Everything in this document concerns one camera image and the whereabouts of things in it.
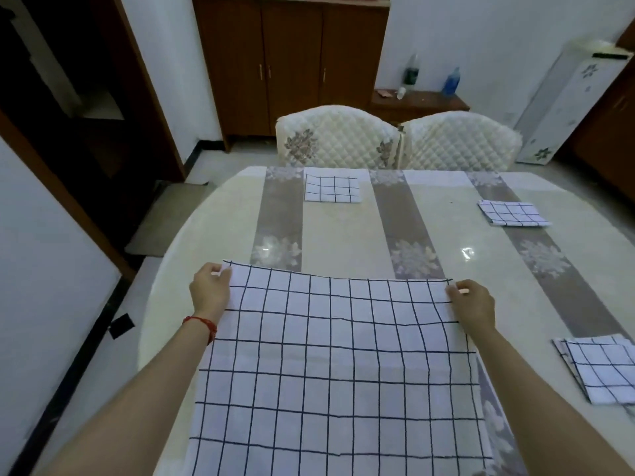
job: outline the plastic bottle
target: plastic bottle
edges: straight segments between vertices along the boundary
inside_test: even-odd
[[[456,93],[456,88],[458,87],[458,83],[461,81],[461,73],[458,71],[458,67],[454,69],[452,73],[449,74],[447,80],[445,80],[445,85],[441,90],[441,93],[446,97],[451,97]]]
[[[408,60],[406,70],[403,72],[403,86],[407,89],[411,89],[417,83],[417,77],[419,76],[419,55],[413,53]]]

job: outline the black baseboard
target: black baseboard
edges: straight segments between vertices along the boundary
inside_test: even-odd
[[[35,468],[37,460],[42,454],[51,434],[53,434],[64,409],[68,406],[70,398],[75,393],[80,379],[95,355],[104,335],[107,333],[108,327],[129,288],[130,282],[124,280],[122,277],[108,298],[99,317],[95,320],[93,328],[88,333],[88,336],[86,336],[86,340],[81,345],[81,348],[79,348],[75,359],[73,359],[73,362],[70,364],[55,394],[53,394],[53,397],[44,409],[42,416],[28,437],[26,444],[15,460],[8,476],[28,476],[33,471],[33,468]]]
[[[225,150],[225,144],[222,140],[199,140],[184,164],[186,176],[190,175],[192,167],[194,167],[203,150]]]

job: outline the quilted chair cover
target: quilted chair cover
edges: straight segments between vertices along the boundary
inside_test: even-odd
[[[402,125],[399,168],[504,172],[522,136],[484,115],[446,111]]]
[[[292,167],[396,167],[399,131],[363,110],[325,105],[280,117],[275,124],[280,164]]]

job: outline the checkered cloth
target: checkered cloth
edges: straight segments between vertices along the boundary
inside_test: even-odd
[[[479,200],[478,206],[492,225],[515,227],[545,227],[551,222],[544,220],[538,209],[527,202],[499,202]]]
[[[304,200],[307,202],[361,202],[360,183],[355,177],[307,175]]]
[[[182,474],[472,476],[491,461],[449,280],[231,266]]]
[[[624,336],[553,343],[592,404],[635,404],[635,345]]]

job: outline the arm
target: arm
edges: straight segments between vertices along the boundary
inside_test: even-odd
[[[478,347],[531,476],[635,474],[496,330],[494,298],[486,288],[464,280],[447,290],[456,318]]]
[[[194,315],[218,325],[229,300],[231,270],[205,264],[190,292]],[[152,475],[210,331],[200,320],[183,324],[166,346],[117,393],[44,469],[57,475]]]

